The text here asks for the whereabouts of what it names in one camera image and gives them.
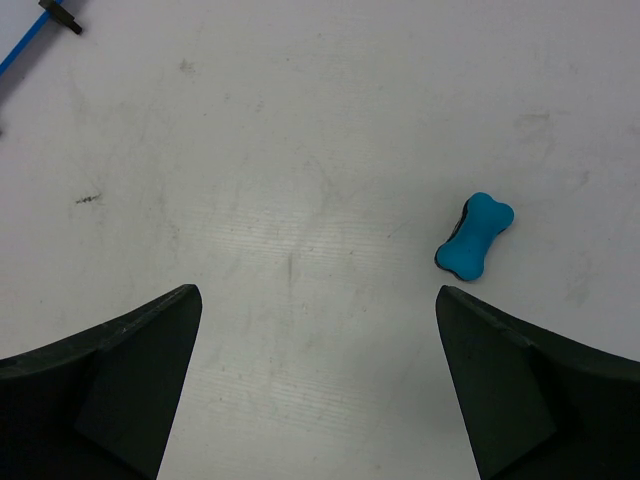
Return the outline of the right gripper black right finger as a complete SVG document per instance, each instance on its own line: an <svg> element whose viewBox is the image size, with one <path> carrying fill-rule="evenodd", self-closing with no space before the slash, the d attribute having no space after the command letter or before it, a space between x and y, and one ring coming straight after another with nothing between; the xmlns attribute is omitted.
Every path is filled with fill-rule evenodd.
<svg viewBox="0 0 640 480"><path fill-rule="evenodd" d="M436 319L483 479L636 479L639 364L453 287Z"/></svg>

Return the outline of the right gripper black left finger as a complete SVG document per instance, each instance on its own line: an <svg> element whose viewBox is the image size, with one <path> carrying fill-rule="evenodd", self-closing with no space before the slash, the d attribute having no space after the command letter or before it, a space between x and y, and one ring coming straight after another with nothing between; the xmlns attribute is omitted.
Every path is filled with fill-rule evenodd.
<svg viewBox="0 0 640 480"><path fill-rule="evenodd" d="M4 479L154 479L202 313L182 285L1 361Z"/></svg>

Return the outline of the blue whiteboard eraser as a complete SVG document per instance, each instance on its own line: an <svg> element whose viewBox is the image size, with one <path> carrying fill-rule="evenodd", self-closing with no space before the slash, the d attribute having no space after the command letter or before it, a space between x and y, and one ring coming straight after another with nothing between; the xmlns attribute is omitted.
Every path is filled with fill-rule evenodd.
<svg viewBox="0 0 640 480"><path fill-rule="evenodd" d="M436 250L436 266L461 281L478 280L493 242L514 219L515 212L508 204L484 192L474 193L465 202L452 234Z"/></svg>

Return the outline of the blue framed small whiteboard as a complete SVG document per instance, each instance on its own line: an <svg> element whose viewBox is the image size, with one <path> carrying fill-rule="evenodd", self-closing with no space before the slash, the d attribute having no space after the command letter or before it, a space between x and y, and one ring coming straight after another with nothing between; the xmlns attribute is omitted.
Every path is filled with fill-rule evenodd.
<svg viewBox="0 0 640 480"><path fill-rule="evenodd" d="M36 0L1 0L1 66L4 75L50 15Z"/></svg>

